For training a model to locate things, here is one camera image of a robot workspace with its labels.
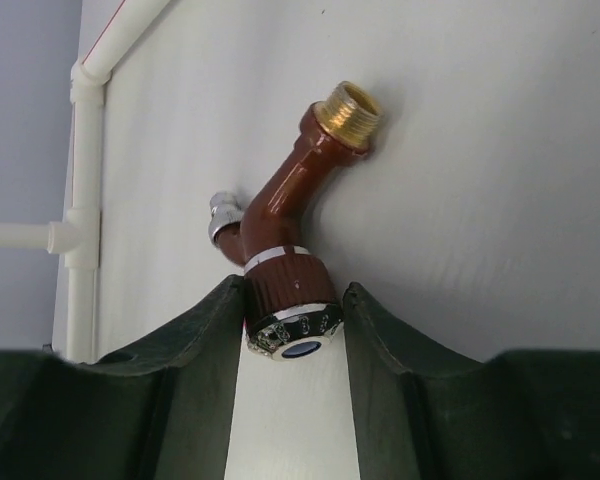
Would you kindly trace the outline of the white PVC pipe frame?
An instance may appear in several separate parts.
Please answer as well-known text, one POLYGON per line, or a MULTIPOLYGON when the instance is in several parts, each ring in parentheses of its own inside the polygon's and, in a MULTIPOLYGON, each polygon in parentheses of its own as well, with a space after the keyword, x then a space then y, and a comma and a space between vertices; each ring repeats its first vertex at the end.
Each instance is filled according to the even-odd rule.
POLYGON ((114 68, 166 8, 166 1, 122 1, 88 52, 71 69, 70 201, 60 222, 0 222, 0 248, 45 250, 64 258, 66 333, 61 355, 97 358, 97 272, 101 249, 101 188, 105 87, 114 68))

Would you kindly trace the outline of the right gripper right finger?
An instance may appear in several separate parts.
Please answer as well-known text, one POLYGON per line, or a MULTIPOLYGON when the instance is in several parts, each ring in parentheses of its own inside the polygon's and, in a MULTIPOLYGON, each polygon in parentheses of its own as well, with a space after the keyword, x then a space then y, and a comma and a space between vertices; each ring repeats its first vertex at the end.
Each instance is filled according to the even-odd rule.
POLYGON ((364 479, 600 479, 600 351, 461 355, 386 310, 343 298, 364 479))

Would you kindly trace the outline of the brown red water faucet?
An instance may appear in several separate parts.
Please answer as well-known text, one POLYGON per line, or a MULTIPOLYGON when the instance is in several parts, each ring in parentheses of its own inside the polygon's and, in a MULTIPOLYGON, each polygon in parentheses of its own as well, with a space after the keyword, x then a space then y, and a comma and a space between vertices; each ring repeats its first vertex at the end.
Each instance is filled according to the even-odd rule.
POLYGON ((328 345, 343 326, 329 271, 303 240, 302 218, 336 170, 365 158, 382 112, 349 81, 312 103, 293 148, 247 207, 231 192, 209 202, 211 243, 243 270, 244 331, 248 348, 291 361, 328 345))

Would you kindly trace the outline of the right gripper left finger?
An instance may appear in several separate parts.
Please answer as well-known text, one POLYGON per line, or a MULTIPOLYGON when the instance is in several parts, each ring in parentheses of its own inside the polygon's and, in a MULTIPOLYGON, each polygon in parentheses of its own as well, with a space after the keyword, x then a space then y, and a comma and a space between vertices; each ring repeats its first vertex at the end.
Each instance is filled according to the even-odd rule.
POLYGON ((94 364, 0 351, 0 479, 220 479, 243 321, 232 275, 94 364))

